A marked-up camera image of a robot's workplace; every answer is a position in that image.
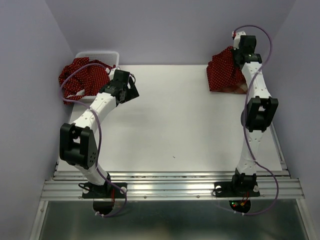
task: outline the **screw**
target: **screw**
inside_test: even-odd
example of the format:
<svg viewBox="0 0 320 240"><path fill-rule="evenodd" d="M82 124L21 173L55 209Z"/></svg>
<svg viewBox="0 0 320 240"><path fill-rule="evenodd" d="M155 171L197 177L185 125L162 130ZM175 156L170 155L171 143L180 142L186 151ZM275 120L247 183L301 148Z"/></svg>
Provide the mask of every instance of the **screw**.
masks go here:
<svg viewBox="0 0 320 240"><path fill-rule="evenodd" d="M254 188L253 188L253 191L254 191L255 193L259 192L259 187L258 187L257 185L255 185Z"/></svg>
<svg viewBox="0 0 320 240"><path fill-rule="evenodd" d="M125 186L122 186L122 187L121 187L121 189L123 190L123 192L124 192L124 193L126 193L126 192L127 192L127 189L126 189L126 187L125 187Z"/></svg>

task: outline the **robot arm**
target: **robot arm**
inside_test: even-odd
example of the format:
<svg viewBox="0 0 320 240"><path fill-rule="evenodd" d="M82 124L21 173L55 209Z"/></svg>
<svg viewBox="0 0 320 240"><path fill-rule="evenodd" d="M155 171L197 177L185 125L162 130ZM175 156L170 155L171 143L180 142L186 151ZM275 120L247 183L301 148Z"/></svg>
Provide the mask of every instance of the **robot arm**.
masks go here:
<svg viewBox="0 0 320 240"><path fill-rule="evenodd" d="M265 84L260 68L262 59L255 53L257 40L255 36L246 35L244 31L233 33L233 60L239 66L248 86L248 99L246 112L242 112L241 124L244 126L250 149L257 156L262 136L270 126L278 107L278 100L272 98ZM220 190L216 197L242 197L249 193L251 197L259 197L257 184L257 170L246 139L243 140L240 161L235 169L231 182L216 182L215 187Z"/></svg>
<svg viewBox="0 0 320 240"><path fill-rule="evenodd" d="M97 162L98 148L95 132L98 129L98 123L92 111L102 122L119 104L139 96L130 72L115 69L109 76L112 80L100 89L90 109L71 124L64 123L60 128L61 160L80 170L88 179L89 188L101 193L102 196L109 191L110 186L101 175L107 179L110 179L110 175Z"/></svg>

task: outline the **red cloth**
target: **red cloth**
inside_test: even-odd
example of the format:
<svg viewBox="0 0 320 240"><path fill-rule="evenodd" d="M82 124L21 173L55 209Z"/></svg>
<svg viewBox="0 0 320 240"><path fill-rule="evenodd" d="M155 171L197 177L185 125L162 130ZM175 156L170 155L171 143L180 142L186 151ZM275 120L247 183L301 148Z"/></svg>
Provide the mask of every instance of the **red cloth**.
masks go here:
<svg viewBox="0 0 320 240"><path fill-rule="evenodd" d="M228 46L221 53L212 56L206 75L211 92L245 94L248 90L246 79L238 66L235 66L232 52Z"/></svg>
<svg viewBox="0 0 320 240"><path fill-rule="evenodd" d="M59 83L61 84L76 70L86 64L101 64L108 69L112 69L115 66L109 66L101 61L93 60L89 61L89 57L75 58L73 62L65 66L62 73L59 76ZM84 96L95 96L103 85L110 82L110 78L107 72L101 66L88 66L83 70L76 73L68 82L63 86L65 99L79 100ZM84 95L76 94L84 89ZM68 105L71 102L64 101L64 104Z"/></svg>

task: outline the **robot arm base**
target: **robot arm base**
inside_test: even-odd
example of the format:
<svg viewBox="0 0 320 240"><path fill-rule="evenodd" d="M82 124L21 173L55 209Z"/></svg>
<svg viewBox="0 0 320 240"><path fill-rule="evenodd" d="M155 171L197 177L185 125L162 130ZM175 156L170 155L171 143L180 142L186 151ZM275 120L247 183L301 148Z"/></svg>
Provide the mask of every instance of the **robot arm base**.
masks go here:
<svg viewBox="0 0 320 240"><path fill-rule="evenodd" d="M108 174L107 179L111 181L110 175ZM127 189L128 184L126 182L113 183L118 187ZM91 182L80 183L79 187L83 189L82 198L83 199L124 199L125 196L113 186L107 182L104 185L95 185Z"/></svg>
<svg viewBox="0 0 320 240"><path fill-rule="evenodd" d="M259 197L259 187L256 174L245 175L235 170L231 181L214 183L212 194L217 198L240 198L249 193L250 197Z"/></svg>

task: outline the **black mounting plate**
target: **black mounting plate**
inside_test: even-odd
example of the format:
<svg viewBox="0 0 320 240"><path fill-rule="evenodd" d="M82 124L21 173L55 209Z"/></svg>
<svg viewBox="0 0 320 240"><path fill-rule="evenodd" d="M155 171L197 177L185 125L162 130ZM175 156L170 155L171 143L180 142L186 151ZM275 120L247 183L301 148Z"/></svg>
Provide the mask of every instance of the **black mounting plate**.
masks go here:
<svg viewBox="0 0 320 240"><path fill-rule="evenodd" d="M118 186L119 188L125 187L127 189L128 184L126 182L117 182L114 183L114 185ZM110 190L108 192L105 192L104 194L96 193L94 191L89 191L88 193L82 193L83 199L111 199L112 191L114 192L114 198L115 199L124 199L125 195L120 192L118 189L110 185Z"/></svg>
<svg viewBox="0 0 320 240"><path fill-rule="evenodd" d="M249 191L250 197L260 197L260 192L255 192L252 189ZM212 195L217 198L242 198L244 194L246 194L247 191L239 192L234 190L233 184L231 181L217 181L214 183L214 190L212 192Z"/></svg>

